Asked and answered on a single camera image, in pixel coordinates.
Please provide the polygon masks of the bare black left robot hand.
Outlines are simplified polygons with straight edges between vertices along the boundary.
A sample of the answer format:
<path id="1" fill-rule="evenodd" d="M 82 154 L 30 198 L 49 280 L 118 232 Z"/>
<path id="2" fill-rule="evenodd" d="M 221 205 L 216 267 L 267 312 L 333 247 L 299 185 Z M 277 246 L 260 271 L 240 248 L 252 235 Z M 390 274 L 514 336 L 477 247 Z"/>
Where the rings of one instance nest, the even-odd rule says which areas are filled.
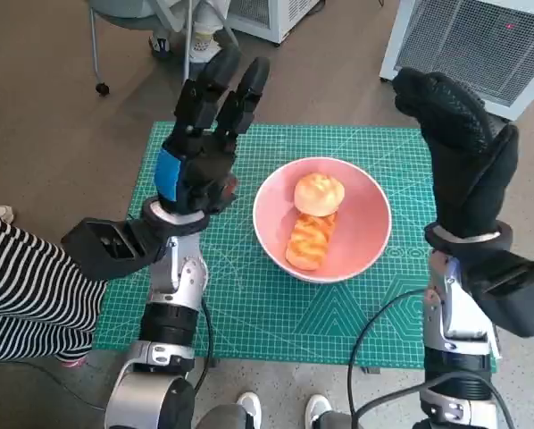
<path id="1" fill-rule="evenodd" d="M 235 47 L 225 48 L 183 84 L 154 172 L 159 202 L 169 213 L 218 214 L 235 199 L 237 140 L 254 120 L 270 73 L 269 59 L 259 56 L 230 90 L 240 58 Z"/>

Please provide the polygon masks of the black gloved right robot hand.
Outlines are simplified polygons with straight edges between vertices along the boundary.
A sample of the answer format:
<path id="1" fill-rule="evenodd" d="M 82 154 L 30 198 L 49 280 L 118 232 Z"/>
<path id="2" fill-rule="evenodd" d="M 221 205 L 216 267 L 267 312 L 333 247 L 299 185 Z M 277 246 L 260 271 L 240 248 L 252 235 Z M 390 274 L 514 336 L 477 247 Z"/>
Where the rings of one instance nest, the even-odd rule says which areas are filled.
<path id="1" fill-rule="evenodd" d="M 518 164 L 518 128 L 496 129 L 483 100 L 441 72 L 401 69 L 398 111 L 413 117 L 431 157 L 438 225 L 459 239 L 495 234 Z"/>

